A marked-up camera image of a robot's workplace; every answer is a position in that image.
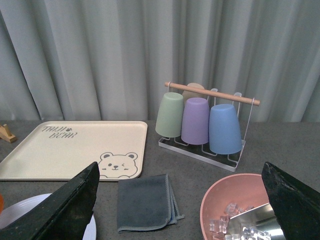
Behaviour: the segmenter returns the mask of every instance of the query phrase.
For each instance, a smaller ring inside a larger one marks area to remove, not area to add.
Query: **bear illustration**
[[[138,171],[136,159],[138,155],[135,152],[129,152],[126,155],[113,154],[105,152],[101,154],[98,163],[100,177],[118,179],[127,177],[128,179]]]

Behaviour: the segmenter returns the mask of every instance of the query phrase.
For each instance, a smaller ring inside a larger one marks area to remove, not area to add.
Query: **gray curtain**
[[[318,0],[0,0],[0,120],[155,120],[165,82],[320,121]],[[248,118],[250,106],[242,106]]]

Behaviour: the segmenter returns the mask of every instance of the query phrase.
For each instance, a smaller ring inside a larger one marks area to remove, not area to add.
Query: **serving tray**
[[[0,163],[0,180],[68,181],[92,162],[100,181],[136,178],[147,128],[142,121],[44,122]]]

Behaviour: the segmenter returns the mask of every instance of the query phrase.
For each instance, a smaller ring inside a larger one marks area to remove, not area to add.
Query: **plastic cup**
[[[235,154],[242,149],[239,120],[232,104],[215,105],[209,117],[209,147],[216,154]]]
[[[160,103],[155,131],[166,138],[181,135],[182,118],[184,114],[184,97],[176,92],[167,92]]]
[[[204,86],[200,85],[199,83],[191,82],[187,86],[189,87],[194,87],[197,89],[205,89]],[[197,92],[192,92],[192,91],[183,91],[182,93],[183,99],[184,99],[184,104],[186,104],[188,99],[191,98],[205,98],[205,95]]]
[[[181,139],[192,145],[209,142],[209,115],[210,108],[206,99],[189,98],[184,106]]]

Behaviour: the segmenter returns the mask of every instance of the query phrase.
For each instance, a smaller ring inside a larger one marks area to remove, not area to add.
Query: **table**
[[[0,140],[2,161],[42,121],[1,121],[18,141]],[[168,173],[181,214],[177,224],[157,231],[117,232],[117,182],[100,182],[94,206],[97,240],[201,240],[200,207],[208,188],[217,180],[239,173],[261,174],[266,161],[320,192],[320,123],[251,122],[235,172],[216,167],[158,146],[155,121],[148,124],[140,178]],[[65,181],[0,181],[5,208],[40,194],[52,193]]]

